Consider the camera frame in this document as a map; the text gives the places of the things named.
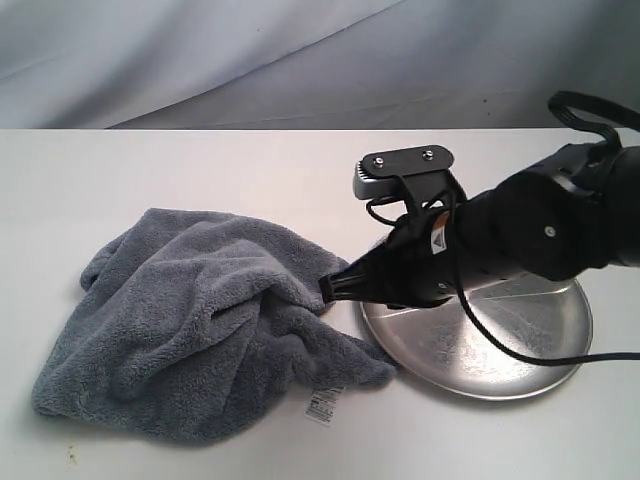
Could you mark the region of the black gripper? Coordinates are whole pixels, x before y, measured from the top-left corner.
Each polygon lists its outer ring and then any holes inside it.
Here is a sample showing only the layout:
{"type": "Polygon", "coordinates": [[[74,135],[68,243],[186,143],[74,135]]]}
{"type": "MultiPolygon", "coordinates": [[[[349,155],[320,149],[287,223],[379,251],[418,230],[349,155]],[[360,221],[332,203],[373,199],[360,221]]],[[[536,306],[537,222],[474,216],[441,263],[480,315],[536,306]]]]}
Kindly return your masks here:
{"type": "Polygon", "coordinates": [[[435,308],[474,288],[474,206],[447,199],[401,216],[380,244],[319,280],[323,301],[435,308]]]}

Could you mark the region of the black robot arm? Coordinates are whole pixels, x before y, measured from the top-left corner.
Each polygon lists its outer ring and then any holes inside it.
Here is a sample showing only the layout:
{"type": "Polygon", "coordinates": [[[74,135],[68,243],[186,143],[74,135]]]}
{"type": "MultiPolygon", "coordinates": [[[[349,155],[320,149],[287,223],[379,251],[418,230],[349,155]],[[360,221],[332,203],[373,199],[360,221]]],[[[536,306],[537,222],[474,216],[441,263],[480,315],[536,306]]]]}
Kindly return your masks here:
{"type": "Polygon", "coordinates": [[[326,302],[433,308],[458,289],[533,274],[569,280],[639,263],[639,151],[568,144],[468,197],[452,153],[428,145],[365,156],[354,192],[406,211],[375,248],[319,286],[326,302]]]}

